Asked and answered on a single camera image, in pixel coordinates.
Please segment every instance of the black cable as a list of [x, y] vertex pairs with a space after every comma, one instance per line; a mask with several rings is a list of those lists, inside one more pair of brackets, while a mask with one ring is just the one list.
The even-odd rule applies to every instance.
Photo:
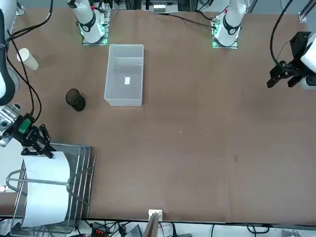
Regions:
[[278, 58], [279, 58], [279, 56], [280, 56], [280, 54], [281, 54], [281, 52], [282, 52], [284, 46], [286, 46], [286, 44], [289, 43], [290, 41], [291, 41], [291, 40], [287, 41], [287, 42], [282, 46], [280, 52], [278, 53], [278, 55], [277, 55], [277, 57], [276, 57], [276, 60], [278, 60]]
[[277, 26], [279, 25], [283, 15], [285, 14], [286, 10], [288, 9], [288, 7], [291, 5], [291, 3], [293, 2], [293, 0], [290, 0], [288, 1], [287, 5], [285, 6], [285, 8], [283, 9], [281, 15], [278, 17], [277, 21], [276, 21], [276, 24], [275, 26], [273, 27], [273, 30], [272, 30], [272, 33], [271, 33], [271, 39], [270, 39], [270, 53], [271, 53], [271, 56], [272, 56], [272, 59], [273, 61], [276, 63], [276, 65], [280, 68], [282, 68], [284, 71], [286, 72], [289, 72], [289, 73], [293, 73], [294, 75], [297, 75], [298, 74], [298, 71], [295, 71], [295, 70], [291, 70], [291, 69], [288, 69], [286, 67], [284, 67], [283, 65], [281, 65], [277, 59], [275, 58], [275, 55], [273, 53], [273, 38], [275, 36], [275, 32], [276, 32], [276, 29], [277, 29]]
[[207, 20], [209, 20], [209, 21], [213, 20], [213, 17], [207, 17], [207, 16], [206, 16], [203, 12], [201, 12], [200, 10], [197, 10], [196, 12], [199, 13], [199, 14], [201, 14], [205, 19], [207, 19]]
[[214, 226], [215, 225], [212, 226], [211, 237], [213, 237]]
[[[122, 225], [122, 227], [123, 227], [123, 226], [126, 226], [126, 225], [129, 224], [129, 223], [130, 223], [130, 221], [127, 222], [127, 223], [125, 223], [124, 225]], [[119, 231], [119, 229], [117, 229], [116, 231], [114, 231], [109, 237], [112, 237], [112, 236], [115, 235], [116, 232], [118, 232], [118, 231]]]
[[172, 237], [178, 237], [176, 226], [174, 225], [173, 222], [171, 222], [171, 224], [172, 224]]
[[77, 231], [78, 231], [79, 235], [80, 235], [81, 237], [83, 237], [83, 235], [81, 234], [81, 232], [80, 232], [80, 230], [79, 230], [78, 227], [77, 227]]
[[224, 10], [222, 11], [222, 13], [229, 7], [229, 5], [227, 7], [224, 8]]
[[[17, 46], [16, 46], [14, 40], [12, 40], [12, 43], [13, 43], [13, 46], [14, 46], [14, 48], [15, 48], [15, 50], [16, 50], [18, 56], [19, 56], [19, 59], [20, 59], [20, 61], [21, 61], [21, 64], [22, 64], [22, 67], [23, 67], [23, 70], [24, 70], [24, 74], [25, 74], [25, 78], [26, 78], [26, 81], [27, 81], [27, 85], [29, 86], [29, 85], [30, 85], [30, 82], [29, 82], [28, 74], [27, 74], [27, 72], [26, 72], [26, 69], [25, 69], [25, 66], [24, 66], [24, 63], [23, 63], [21, 54], [20, 54], [20, 52], [19, 52], [19, 50], [18, 50], [18, 48], [17, 48]], [[33, 99], [33, 93], [32, 93], [32, 90], [31, 90], [31, 87], [30, 87], [30, 86], [29, 86], [29, 91], [30, 91], [31, 101], [32, 101], [32, 110], [31, 110], [31, 112], [30, 112], [30, 115], [33, 116], [33, 114], [34, 114], [34, 99]]]
[[255, 237], [256, 237], [257, 235], [266, 234], [266, 233], [268, 233], [268, 232], [270, 231], [270, 227], [267, 226], [267, 230], [266, 230], [266, 231], [258, 232], [258, 231], [256, 231], [256, 228], [255, 228], [255, 226], [254, 226], [252, 223], [247, 223], [247, 229], [248, 229], [248, 231], [249, 231], [250, 233], [254, 234]]
[[184, 17], [182, 17], [182, 16], [176, 16], [176, 15], [171, 15], [171, 14], [169, 14], [168, 16], [177, 17], [177, 18], [180, 18], [180, 19], [182, 19], [182, 20], [189, 21], [189, 22], [191, 22], [191, 23], [193, 23], [193, 24], [199, 25], [199, 26], [204, 26], [204, 27], [207, 27], [207, 28], [213, 28], [213, 29], [215, 29], [214, 26], [209, 26], [209, 25], [206, 25], [206, 24], [203, 24], [203, 23], [200, 23], [200, 22], [196, 22], [196, 21], [193, 21], [193, 20], [184, 18]]
[[17, 73], [17, 75], [25, 82], [25, 84], [27, 86], [29, 86], [31, 88], [31, 90], [34, 92], [34, 94], [36, 95], [38, 101], [39, 101], [39, 114], [37, 115], [37, 117], [35, 118], [34, 122], [36, 122], [41, 114], [41, 101], [40, 101], [40, 97], [38, 95], [38, 93], [35, 91], [35, 89], [22, 77], [22, 75], [19, 73], [18, 70], [16, 70], [16, 68], [13, 66], [13, 64], [11, 63], [10, 59], [8, 58], [8, 55], [6, 56], [6, 59], [8, 61], [8, 63], [10, 64], [11, 68]]
[[204, 5], [199, 8], [199, 11], [201, 11], [201, 9], [202, 9], [203, 7], [205, 7], [205, 5], [207, 5], [208, 3], [209, 3], [209, 5], [211, 6], [213, 2], [214, 2], [214, 0], [207, 0], [207, 1], [204, 3]]
[[7, 39], [7, 42], [9, 42], [10, 40], [14, 40], [14, 39], [16, 39], [18, 37], [21, 37], [21, 36], [29, 33], [30, 31], [43, 26], [44, 24], [47, 23], [47, 21], [50, 20], [50, 18], [52, 16], [52, 13], [53, 13], [53, 0], [50, 0], [50, 8], [49, 8], [48, 16], [42, 23], [39, 23], [39, 24], [34, 25], [34, 26], [26, 27], [24, 29], [21, 29], [21, 30], [18, 30], [16, 32], [12, 33], [12, 35], [10, 35], [9, 38]]
[[107, 234], [109, 235], [109, 234], [113, 234], [113, 232], [115, 231], [115, 227], [116, 227], [116, 225], [118, 224], [118, 222], [115, 222], [113, 225], [111, 225], [110, 227], [107, 227], [106, 225], [105, 225], [105, 229], [107, 230]]

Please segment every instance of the white box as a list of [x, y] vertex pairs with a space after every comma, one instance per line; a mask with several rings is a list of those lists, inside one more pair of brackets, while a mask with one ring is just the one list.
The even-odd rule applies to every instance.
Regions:
[[104, 99], [112, 106], [141, 106], [144, 46], [111, 44]]

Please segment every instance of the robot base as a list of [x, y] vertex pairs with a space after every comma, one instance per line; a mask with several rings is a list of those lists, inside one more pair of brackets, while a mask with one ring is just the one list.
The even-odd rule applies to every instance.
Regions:
[[232, 48], [232, 49], [238, 49], [238, 36], [239, 36], [239, 31], [236, 35], [236, 40], [235, 42], [231, 45], [231, 46], [223, 46], [216, 38], [215, 35], [218, 33], [218, 29], [221, 25], [221, 20], [220, 20], [220, 16], [216, 16], [216, 18], [213, 18], [213, 20], [211, 21], [211, 25], [215, 26], [216, 29], [212, 29], [212, 48]]
[[231, 46], [223, 46], [220, 44], [220, 42], [218, 42], [214, 37], [212, 39], [212, 48], [233, 48], [233, 49], [238, 49], [238, 43], [237, 40], [235, 41], [235, 43]]
[[104, 14], [104, 22], [101, 29], [102, 31], [105, 32], [104, 36], [95, 43], [88, 43], [84, 39], [84, 37], [82, 37], [82, 45], [107, 45], [108, 44], [111, 11], [108, 11], [108, 10], [99, 10], [99, 11]]

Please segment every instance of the white paper cup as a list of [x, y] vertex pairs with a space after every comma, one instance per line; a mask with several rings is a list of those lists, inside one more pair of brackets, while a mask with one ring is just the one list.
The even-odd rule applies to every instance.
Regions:
[[[28, 66], [32, 70], [36, 70], [37, 68], [39, 68], [39, 64], [37, 63], [35, 58], [31, 55], [31, 53], [29, 52], [27, 48], [20, 49], [19, 53], [21, 55], [24, 65]], [[19, 54], [17, 54], [16, 57], [21, 62]]]

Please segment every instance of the black cup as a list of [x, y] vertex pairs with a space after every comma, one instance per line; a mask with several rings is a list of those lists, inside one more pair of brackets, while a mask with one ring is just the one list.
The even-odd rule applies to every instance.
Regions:
[[66, 102], [78, 112], [85, 108], [85, 99], [77, 89], [71, 89], [66, 95]]

